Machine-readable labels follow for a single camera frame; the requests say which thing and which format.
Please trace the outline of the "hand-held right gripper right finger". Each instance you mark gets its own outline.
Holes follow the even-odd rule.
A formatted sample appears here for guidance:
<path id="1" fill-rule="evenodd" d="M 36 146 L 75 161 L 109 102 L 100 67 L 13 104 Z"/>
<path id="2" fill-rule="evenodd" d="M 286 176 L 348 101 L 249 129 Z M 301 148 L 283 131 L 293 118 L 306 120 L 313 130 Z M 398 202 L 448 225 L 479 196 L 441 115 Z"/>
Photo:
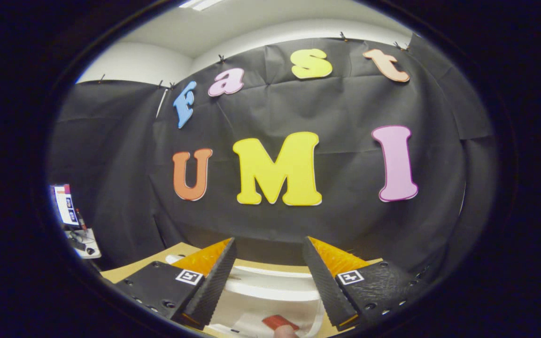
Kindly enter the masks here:
<path id="1" fill-rule="evenodd" d="M 369 263 L 311 236 L 303 240 L 302 255 L 338 331 L 380 329 L 429 291 L 425 280 L 391 262 Z"/>

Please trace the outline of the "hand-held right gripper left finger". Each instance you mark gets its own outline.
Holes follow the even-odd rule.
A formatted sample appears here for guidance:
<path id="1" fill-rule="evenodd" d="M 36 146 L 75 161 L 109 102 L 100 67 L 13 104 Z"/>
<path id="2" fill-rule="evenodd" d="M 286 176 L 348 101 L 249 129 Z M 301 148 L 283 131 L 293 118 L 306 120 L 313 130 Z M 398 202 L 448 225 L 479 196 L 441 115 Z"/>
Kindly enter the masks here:
<path id="1" fill-rule="evenodd" d="M 209 325 L 237 255 L 235 238 L 174 263 L 153 261 L 115 283 L 150 312 L 194 329 Z"/>

